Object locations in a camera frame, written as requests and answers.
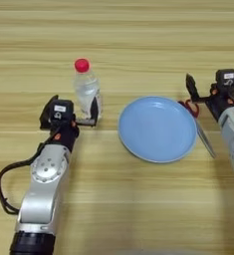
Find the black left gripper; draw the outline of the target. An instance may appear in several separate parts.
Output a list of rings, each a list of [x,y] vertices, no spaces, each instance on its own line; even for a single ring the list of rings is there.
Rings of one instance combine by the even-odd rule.
[[[43,111],[40,115],[40,129],[49,129],[51,127],[50,118],[50,105],[53,100],[56,100],[59,96],[52,96],[49,101],[45,104]],[[97,98],[94,97],[91,104],[91,119],[82,120],[77,119],[71,121],[68,124],[59,126],[56,129],[56,133],[50,140],[50,144],[59,144],[66,147],[69,151],[73,150],[76,139],[80,134],[79,126],[94,127],[97,124],[99,117],[99,106]]]

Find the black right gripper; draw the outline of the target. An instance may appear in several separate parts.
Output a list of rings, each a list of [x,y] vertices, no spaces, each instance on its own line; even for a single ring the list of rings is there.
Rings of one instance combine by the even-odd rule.
[[[185,83],[190,98],[197,102],[199,94],[193,77],[187,74]],[[219,88],[216,85],[212,85],[210,95],[208,97],[201,97],[199,104],[205,104],[213,117],[218,120],[225,110],[234,107],[234,87]]]

